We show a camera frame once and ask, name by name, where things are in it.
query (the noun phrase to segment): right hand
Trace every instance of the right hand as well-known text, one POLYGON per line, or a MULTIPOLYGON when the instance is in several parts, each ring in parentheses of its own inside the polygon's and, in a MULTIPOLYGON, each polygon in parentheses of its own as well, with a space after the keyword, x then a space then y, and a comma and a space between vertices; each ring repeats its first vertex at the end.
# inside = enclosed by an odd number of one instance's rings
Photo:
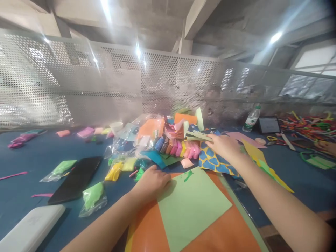
POLYGON ((243 155, 240 151, 240 146, 238 141, 232 137, 227 135, 217 136, 214 134, 209 134, 213 140, 213 143, 206 141, 205 143, 213 149, 221 157, 225 158, 227 161, 230 162, 232 159, 239 158, 243 155))
POLYGON ((168 188, 171 175, 157 170, 156 165, 149 167, 133 189, 129 192, 140 203, 145 204, 156 199, 168 188))

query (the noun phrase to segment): perforated metal railing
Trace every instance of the perforated metal railing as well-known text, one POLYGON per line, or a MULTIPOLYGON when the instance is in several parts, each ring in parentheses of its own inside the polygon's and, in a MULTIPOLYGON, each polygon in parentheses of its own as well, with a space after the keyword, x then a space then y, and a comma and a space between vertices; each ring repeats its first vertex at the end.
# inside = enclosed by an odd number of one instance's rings
POLYGON ((104 125, 202 108, 214 126, 334 111, 336 78, 216 58, 0 30, 0 128, 104 125))

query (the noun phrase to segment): hand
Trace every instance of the hand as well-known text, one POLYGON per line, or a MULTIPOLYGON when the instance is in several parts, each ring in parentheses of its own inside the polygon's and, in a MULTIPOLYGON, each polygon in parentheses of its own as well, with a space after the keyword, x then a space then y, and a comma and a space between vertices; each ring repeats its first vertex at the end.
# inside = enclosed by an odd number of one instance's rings
POLYGON ((336 156, 336 143, 317 142, 315 143, 315 146, 336 156))
POLYGON ((217 136, 214 134, 209 134, 213 140, 213 143, 206 141, 205 143, 214 150, 218 155, 225 158, 231 163, 230 160, 240 158, 243 153, 240 152, 240 146, 238 141, 226 135, 217 136))
POLYGON ((148 203, 156 199, 169 186, 171 175, 161 170, 157 166, 149 167, 133 189, 129 192, 140 203, 148 203))

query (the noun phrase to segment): blue and yellow patterned paper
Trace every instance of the blue and yellow patterned paper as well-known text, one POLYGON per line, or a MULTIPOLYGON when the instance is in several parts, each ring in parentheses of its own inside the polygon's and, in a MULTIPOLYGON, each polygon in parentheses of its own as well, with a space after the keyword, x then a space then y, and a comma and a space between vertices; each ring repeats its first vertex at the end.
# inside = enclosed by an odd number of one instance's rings
POLYGON ((199 156, 199 167, 218 173, 227 173, 234 178, 240 177, 240 174, 236 171, 236 169, 224 158, 217 155, 212 149, 210 149, 205 142, 201 142, 201 152, 199 153, 199 156))

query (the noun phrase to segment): plastic bottle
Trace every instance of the plastic bottle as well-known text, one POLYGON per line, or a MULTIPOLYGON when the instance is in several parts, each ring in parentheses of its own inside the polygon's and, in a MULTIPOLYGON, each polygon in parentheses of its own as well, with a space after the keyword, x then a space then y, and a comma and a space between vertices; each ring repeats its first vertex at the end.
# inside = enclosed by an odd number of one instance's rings
POLYGON ((248 115, 246 122, 243 126, 243 131, 251 132, 253 126, 257 122, 260 115, 260 106, 256 106, 256 108, 248 115))

